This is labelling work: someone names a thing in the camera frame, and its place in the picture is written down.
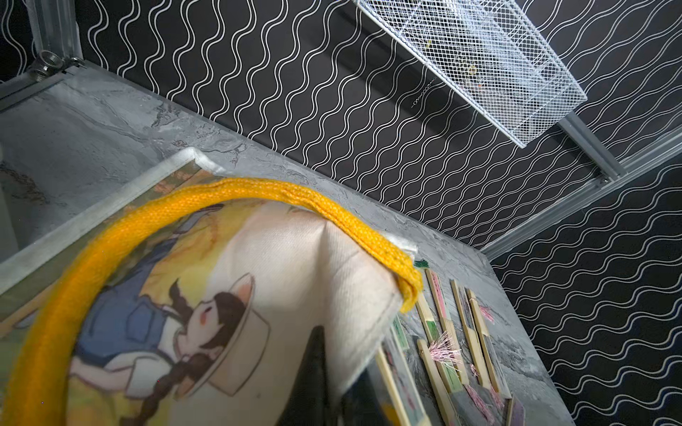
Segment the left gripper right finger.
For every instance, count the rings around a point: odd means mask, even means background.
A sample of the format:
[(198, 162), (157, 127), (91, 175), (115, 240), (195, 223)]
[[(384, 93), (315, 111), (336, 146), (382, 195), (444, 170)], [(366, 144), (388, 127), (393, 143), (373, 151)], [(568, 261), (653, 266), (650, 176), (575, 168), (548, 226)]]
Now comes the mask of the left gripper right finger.
[(344, 425), (350, 426), (391, 424), (379, 404), (367, 370), (344, 395), (341, 401), (341, 419)]

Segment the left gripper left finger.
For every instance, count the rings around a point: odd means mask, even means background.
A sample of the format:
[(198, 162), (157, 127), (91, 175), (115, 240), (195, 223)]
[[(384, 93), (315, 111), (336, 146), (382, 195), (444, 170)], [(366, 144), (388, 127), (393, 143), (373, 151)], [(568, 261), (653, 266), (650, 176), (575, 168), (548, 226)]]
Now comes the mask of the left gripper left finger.
[(276, 425), (324, 425), (328, 407), (325, 333), (312, 329), (289, 399)]

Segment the pink paper folding fan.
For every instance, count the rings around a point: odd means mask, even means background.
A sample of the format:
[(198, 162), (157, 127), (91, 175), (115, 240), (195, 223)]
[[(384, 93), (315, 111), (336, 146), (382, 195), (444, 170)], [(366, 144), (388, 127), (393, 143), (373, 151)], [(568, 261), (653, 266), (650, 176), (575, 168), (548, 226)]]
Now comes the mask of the pink paper folding fan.
[(394, 334), (390, 332), (375, 356), (385, 398), (381, 403), (392, 425), (431, 425), (415, 381)]

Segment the pink tassel folding fan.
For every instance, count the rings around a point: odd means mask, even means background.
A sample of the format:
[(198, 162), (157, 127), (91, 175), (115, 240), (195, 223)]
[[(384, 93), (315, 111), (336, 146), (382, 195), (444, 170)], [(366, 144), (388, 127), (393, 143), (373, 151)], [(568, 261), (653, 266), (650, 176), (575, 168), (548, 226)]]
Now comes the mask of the pink tassel folding fan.
[(424, 270), (426, 274), (426, 279), (428, 280), (431, 293), (436, 305), (438, 312), (438, 317), (440, 324), (442, 325), (443, 332), (447, 337), (447, 343), (449, 346), (449, 358), (454, 363), (456, 372), (458, 373), (460, 382), (462, 385), (468, 385), (470, 383), (468, 374), (465, 368), (465, 362), (462, 356), (461, 347), (459, 345), (458, 339), (456, 338), (456, 331), (454, 324), (449, 316), (449, 311), (447, 309), (444, 292), (442, 286), (440, 285), (440, 279), (430, 268)]

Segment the green paper folding fan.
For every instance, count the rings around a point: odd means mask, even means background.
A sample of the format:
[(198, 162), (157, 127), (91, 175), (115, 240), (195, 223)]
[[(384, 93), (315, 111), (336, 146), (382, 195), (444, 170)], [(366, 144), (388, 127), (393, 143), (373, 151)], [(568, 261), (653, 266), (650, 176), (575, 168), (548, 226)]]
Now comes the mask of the green paper folding fan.
[(449, 358), (448, 341), (442, 337), (435, 317), (433, 317), (423, 294), (417, 297), (417, 312), (424, 327), (424, 333), (426, 333), (429, 351), (447, 391), (449, 393), (461, 392), (464, 387), (453, 365), (452, 358)]

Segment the grey paper folding fan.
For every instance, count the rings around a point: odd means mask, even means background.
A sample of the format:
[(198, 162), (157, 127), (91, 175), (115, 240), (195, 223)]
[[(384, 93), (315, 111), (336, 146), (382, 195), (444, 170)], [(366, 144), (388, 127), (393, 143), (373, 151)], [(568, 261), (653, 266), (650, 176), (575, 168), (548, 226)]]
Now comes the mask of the grey paper folding fan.
[(459, 312), (463, 332), (471, 353), (472, 363), (478, 373), (479, 383), (483, 388), (489, 390), (491, 388), (491, 381), (489, 378), (486, 361), (484, 360), (481, 351), (481, 344), (473, 323), (471, 307), (466, 299), (465, 288), (458, 285), (455, 280), (451, 280), (450, 285), (456, 301), (456, 308)]

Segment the white tote bag yellow handles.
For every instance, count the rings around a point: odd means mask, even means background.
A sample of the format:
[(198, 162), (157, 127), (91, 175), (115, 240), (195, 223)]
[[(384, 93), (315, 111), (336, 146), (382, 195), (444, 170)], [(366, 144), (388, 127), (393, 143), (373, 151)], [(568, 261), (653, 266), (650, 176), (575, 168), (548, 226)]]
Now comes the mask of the white tote bag yellow handles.
[(184, 185), (128, 211), (53, 282), (4, 425), (276, 425), (323, 326), (326, 424), (424, 284), (328, 197), (261, 177)]

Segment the purple paper folding fan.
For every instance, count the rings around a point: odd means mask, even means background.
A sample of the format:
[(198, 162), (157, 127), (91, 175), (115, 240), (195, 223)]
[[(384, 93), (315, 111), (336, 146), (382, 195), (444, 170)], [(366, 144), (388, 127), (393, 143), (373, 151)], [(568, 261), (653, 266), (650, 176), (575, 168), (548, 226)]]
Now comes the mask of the purple paper folding fan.
[(521, 401), (515, 397), (507, 401), (505, 426), (525, 426), (526, 410)]

